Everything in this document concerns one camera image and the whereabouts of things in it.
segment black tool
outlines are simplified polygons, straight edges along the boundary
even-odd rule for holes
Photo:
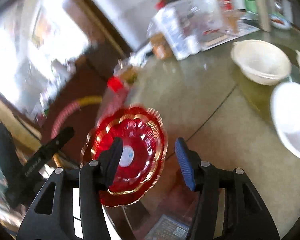
[[[111,240],[98,192],[107,190],[112,184],[122,150],[122,140],[115,138],[109,150],[81,169],[55,169],[28,209],[17,240],[80,239],[74,232],[75,187],[79,187],[83,238]]]
[[[16,208],[20,203],[28,205],[32,202],[38,193],[34,190],[34,186],[39,184],[41,187],[44,183],[39,170],[73,136],[72,127],[64,128],[53,140],[41,146],[22,166],[10,132],[0,123],[0,168],[7,180],[8,188],[4,194],[10,207]]]
[[[240,168],[220,170],[188,149],[183,138],[175,143],[186,185],[200,197],[187,240],[213,239],[219,188],[226,190],[222,236],[217,240],[279,240],[275,223],[247,174]]]

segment plate with food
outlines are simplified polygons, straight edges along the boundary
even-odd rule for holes
[[[271,15],[270,20],[272,26],[278,29],[289,30],[291,28],[291,23],[283,17]]]

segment white wall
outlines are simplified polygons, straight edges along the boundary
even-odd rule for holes
[[[160,0],[93,0],[135,50],[146,41],[151,18]]]

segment beige tabletop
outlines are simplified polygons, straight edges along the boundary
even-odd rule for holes
[[[246,39],[300,50],[300,32],[294,29],[257,31],[234,41]],[[300,159],[281,144],[272,124],[243,95],[233,75],[232,43],[183,61],[152,57],[141,71],[128,103],[155,108],[169,137],[161,178],[141,203],[154,216],[175,185],[179,166],[173,148],[176,138],[183,137],[191,150],[217,168],[244,169],[282,238],[300,216]]]

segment qr code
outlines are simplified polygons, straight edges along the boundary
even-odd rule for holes
[[[185,230],[183,230],[182,228],[176,228],[176,230],[174,230],[173,234],[179,237],[182,237],[185,234]]]

